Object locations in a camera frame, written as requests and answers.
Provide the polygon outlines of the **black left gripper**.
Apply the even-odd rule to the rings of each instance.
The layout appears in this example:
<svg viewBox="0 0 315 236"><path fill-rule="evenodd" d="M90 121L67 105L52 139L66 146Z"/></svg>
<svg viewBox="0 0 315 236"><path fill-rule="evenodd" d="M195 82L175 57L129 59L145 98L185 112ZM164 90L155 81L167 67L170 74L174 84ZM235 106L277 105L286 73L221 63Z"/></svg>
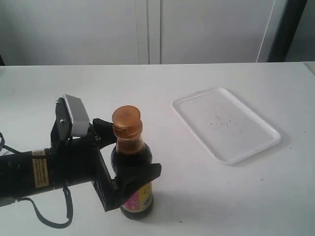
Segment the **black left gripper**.
<svg viewBox="0 0 315 236"><path fill-rule="evenodd" d="M71 121L63 97L56 101L56 120L51 131L51 155L55 182L73 186L92 182L105 211L123 205L144 185L160 177L161 164L119 167L110 177L101 149L117 142L113 123L94 118L84 137L71 136Z"/></svg>

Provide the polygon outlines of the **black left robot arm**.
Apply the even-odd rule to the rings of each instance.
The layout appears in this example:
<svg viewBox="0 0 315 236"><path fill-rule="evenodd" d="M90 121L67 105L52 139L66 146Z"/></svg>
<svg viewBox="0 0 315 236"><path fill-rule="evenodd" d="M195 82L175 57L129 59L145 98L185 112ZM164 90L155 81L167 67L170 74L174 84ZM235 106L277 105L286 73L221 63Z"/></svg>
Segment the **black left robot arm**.
<svg viewBox="0 0 315 236"><path fill-rule="evenodd" d="M159 163L118 167L110 177L101 149L117 141L113 125L89 119L80 98L63 95L49 148L2 156L0 197L8 203L64 186L92 182L105 211L119 208L133 193L158 178Z"/></svg>

